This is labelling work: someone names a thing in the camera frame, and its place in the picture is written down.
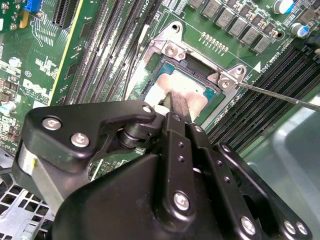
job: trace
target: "electrolytic capacitor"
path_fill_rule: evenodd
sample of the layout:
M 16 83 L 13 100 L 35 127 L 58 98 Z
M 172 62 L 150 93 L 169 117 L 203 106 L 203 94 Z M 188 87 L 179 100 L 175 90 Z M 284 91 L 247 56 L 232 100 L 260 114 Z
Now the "electrolytic capacitor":
M 0 106 L 0 113 L 3 115 L 9 115 L 11 112 L 13 112 L 16 109 L 16 104 L 13 101 L 7 101 Z
M 293 0 L 275 0 L 272 10 L 275 14 L 288 14 L 294 8 L 295 3 Z
M 303 38 L 309 33 L 309 28 L 306 25 L 302 25 L 301 23 L 294 23 L 290 29 L 291 33 L 298 38 Z

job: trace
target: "screw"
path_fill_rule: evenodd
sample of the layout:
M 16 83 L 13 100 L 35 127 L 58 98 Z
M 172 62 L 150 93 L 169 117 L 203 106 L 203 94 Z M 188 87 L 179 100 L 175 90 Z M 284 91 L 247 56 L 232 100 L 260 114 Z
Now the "screw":
M 182 211 L 186 211 L 190 207 L 190 203 L 189 203 L 187 196 L 185 194 L 183 194 L 182 192 L 177 191 L 173 195 L 173 201 L 174 201 L 174 204 L 177 206 L 177 208 Z
M 256 234 L 256 228 L 253 225 L 253 223 L 250 221 L 249 218 L 247 218 L 246 216 L 241 217 L 241 224 L 244 228 L 244 230 L 250 234 L 250 235 L 255 235 Z
M 176 46 L 168 45 L 165 48 L 164 52 L 168 57 L 174 58 L 178 54 L 178 49 Z
M 173 117 L 175 120 L 177 120 L 178 122 L 180 122 L 180 117 L 179 117 L 178 115 L 175 114 L 175 115 L 173 115 L 172 117 Z
M 48 117 L 42 121 L 42 126 L 45 129 L 55 131 L 61 128 L 61 122 L 53 117 Z
M 305 226 L 302 225 L 301 222 L 296 222 L 296 226 L 298 227 L 299 231 L 304 234 L 304 235 L 308 235 L 308 231 L 307 229 L 305 228 Z
M 221 86 L 222 88 L 226 89 L 229 86 L 229 83 L 227 81 L 224 81 Z
M 143 109 L 145 112 L 147 112 L 147 113 L 151 113 L 151 112 L 152 112 L 152 109 L 150 109 L 150 107 L 149 107 L 149 106 L 146 106 L 146 105 L 144 105 L 144 106 L 142 107 L 142 109 Z
M 199 127 L 198 125 L 194 126 L 195 130 L 197 130 L 198 132 L 202 132 L 202 128 Z
M 283 223 L 289 233 L 296 234 L 294 226 L 292 226 L 292 224 L 289 221 L 285 220 Z
M 222 145 L 223 150 L 230 153 L 230 149 L 226 145 Z
M 79 148 L 85 148 L 89 145 L 89 138 L 82 133 L 75 133 L 71 137 L 71 143 Z

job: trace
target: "gray metal panel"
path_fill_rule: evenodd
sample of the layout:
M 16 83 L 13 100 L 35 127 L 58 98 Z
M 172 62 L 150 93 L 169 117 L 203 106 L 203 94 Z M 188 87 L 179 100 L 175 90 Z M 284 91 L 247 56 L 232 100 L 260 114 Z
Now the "gray metal panel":
M 0 166 L 8 168 L 12 163 L 13 158 L 0 150 Z M 9 237 L 12 240 L 33 240 L 37 234 L 45 234 L 53 220 L 46 203 L 20 188 L 14 180 L 7 192 L 0 193 L 0 240 Z
M 301 108 L 245 160 L 320 239 L 320 113 Z

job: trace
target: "blue connector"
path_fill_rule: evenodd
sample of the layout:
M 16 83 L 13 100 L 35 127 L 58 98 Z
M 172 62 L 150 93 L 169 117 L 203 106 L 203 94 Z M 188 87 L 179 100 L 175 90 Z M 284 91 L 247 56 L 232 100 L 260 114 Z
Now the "blue connector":
M 27 0 L 24 9 L 26 9 L 30 13 L 38 12 L 41 8 L 41 2 L 42 0 Z

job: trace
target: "metal rod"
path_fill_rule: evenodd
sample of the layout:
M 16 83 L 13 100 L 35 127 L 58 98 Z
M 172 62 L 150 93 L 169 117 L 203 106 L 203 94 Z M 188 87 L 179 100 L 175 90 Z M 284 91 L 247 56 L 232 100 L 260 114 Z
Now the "metal rod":
M 281 99 L 281 100 L 287 101 L 288 103 L 291 103 L 291 104 L 301 105 L 302 107 L 305 107 L 307 109 L 311 109 L 311 110 L 320 112 L 320 106 L 312 104 L 312 103 L 301 101 L 301 100 L 295 99 L 293 97 L 284 96 L 282 94 L 275 93 L 273 91 L 268 91 L 268 90 L 265 90 L 265 89 L 262 89 L 262 88 L 259 88 L 259 87 L 256 87 L 256 86 L 251 86 L 251 85 L 243 83 L 243 82 L 238 82 L 237 81 L 235 84 L 237 84 L 238 86 L 244 87 L 246 89 L 250 89 L 250 90 L 262 93 L 262 94 L 269 95 L 271 97 L 275 97 L 277 99 Z

